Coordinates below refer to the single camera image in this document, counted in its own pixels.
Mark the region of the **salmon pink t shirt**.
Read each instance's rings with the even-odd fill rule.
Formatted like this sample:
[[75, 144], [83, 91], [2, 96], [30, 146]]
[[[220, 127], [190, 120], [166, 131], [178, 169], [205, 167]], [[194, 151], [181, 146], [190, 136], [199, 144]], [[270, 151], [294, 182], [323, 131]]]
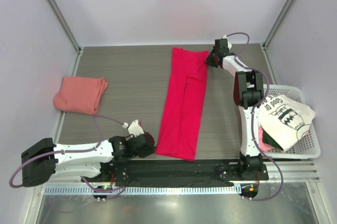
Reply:
[[59, 92], [53, 98], [53, 105], [63, 112], [96, 115], [107, 87], [108, 82], [104, 78], [64, 77]]

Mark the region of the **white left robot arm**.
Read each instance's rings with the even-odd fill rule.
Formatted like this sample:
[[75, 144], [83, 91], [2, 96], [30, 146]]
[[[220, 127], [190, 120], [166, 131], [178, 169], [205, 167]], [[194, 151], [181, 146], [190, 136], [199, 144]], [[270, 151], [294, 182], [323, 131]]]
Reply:
[[114, 136], [108, 140], [82, 145], [54, 144], [44, 138], [21, 154], [23, 187], [35, 187], [53, 178], [85, 177], [107, 181], [111, 162], [124, 162], [134, 157], [145, 158], [155, 152], [155, 141], [145, 132], [129, 138]]

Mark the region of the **bright pink t shirt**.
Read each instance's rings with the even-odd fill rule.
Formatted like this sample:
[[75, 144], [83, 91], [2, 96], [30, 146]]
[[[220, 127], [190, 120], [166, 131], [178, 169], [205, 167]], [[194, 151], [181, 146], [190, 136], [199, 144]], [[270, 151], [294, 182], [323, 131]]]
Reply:
[[156, 154], [194, 161], [207, 84], [209, 52], [174, 47]]

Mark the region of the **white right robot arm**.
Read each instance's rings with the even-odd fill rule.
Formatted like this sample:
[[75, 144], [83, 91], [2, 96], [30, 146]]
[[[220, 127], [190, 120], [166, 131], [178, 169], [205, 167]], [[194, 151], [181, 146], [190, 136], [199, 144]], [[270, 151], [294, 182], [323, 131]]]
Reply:
[[263, 75], [246, 66], [231, 52], [227, 36], [215, 40], [205, 62], [208, 66], [222, 68], [234, 77], [233, 99], [237, 105], [242, 129], [240, 157], [234, 171], [242, 179], [253, 179], [262, 172], [263, 156], [259, 146], [259, 106], [264, 97]]

